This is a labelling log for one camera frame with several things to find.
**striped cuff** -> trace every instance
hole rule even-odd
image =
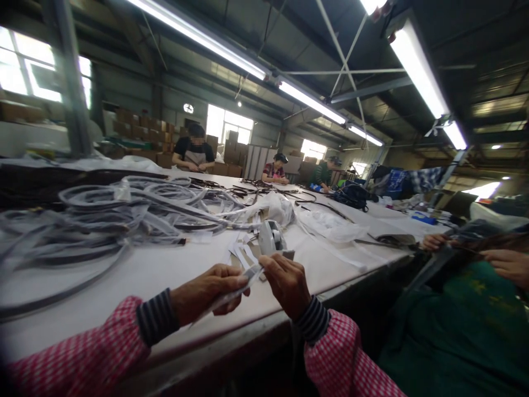
[[[313,295],[309,306],[301,317],[294,322],[305,341],[314,346],[327,332],[331,315],[320,301]]]
[[[178,331],[180,323],[171,309],[169,288],[136,308],[139,334],[147,347]]]

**window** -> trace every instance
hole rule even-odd
[[[350,171],[354,171],[356,170],[357,173],[358,173],[358,176],[361,176],[364,174],[364,171],[365,171],[365,168],[367,167],[368,165],[366,163],[357,163],[357,162],[353,162],[353,165],[351,166],[351,169]]]
[[[6,91],[61,102],[55,87],[55,58],[51,46],[0,26],[0,85]],[[91,62],[79,57],[84,96],[91,106]]]
[[[219,138],[224,143],[230,131],[239,133],[238,143],[249,144],[252,136],[253,120],[230,111],[208,105],[206,134]]]
[[[305,157],[316,157],[318,160],[323,160],[323,156],[327,151],[327,147],[311,142],[309,140],[303,140],[303,146],[301,146],[301,152],[305,154]]]
[[[478,198],[476,199],[476,201],[480,199],[484,199],[484,198],[488,199],[494,194],[494,192],[500,185],[501,185],[500,182],[492,182],[492,183],[489,183],[488,185],[475,187],[474,189],[463,190],[463,193],[470,193],[470,194],[478,195]]]

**worker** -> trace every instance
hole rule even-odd
[[[108,395],[131,367],[147,359],[153,345],[195,321],[219,294],[247,285],[241,273],[233,266],[215,265],[147,302],[130,296],[102,326],[10,364],[11,381],[21,395],[33,397]],[[213,314],[228,314],[240,302],[236,298]]]
[[[200,124],[189,126],[189,136],[180,138],[172,155],[172,162],[183,171],[207,173],[215,166],[213,148],[206,142],[206,132]]]
[[[269,183],[280,183],[288,185],[288,179],[285,177],[283,166],[288,163],[287,156],[283,153],[277,153],[274,156],[274,162],[264,166],[262,180]]]
[[[423,246],[449,240],[427,237]],[[310,296],[303,266],[260,258],[306,341],[305,368],[321,396],[529,395],[529,233],[463,245],[471,251],[448,264],[433,290],[398,301],[376,364],[357,324]]]
[[[320,161],[309,181],[309,186],[312,184],[322,187],[324,193],[331,191],[331,171],[339,169],[342,161],[336,155],[330,156],[326,161]]]

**black backpack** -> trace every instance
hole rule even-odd
[[[364,212],[369,211],[367,200],[375,202],[379,200],[376,195],[371,194],[362,186],[351,181],[346,181],[340,190],[334,192],[333,198],[339,203]]]

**cap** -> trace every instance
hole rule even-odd
[[[274,160],[275,161],[280,161],[280,162],[283,162],[285,164],[288,163],[288,158],[287,156],[285,156],[283,153],[278,153],[274,156]]]

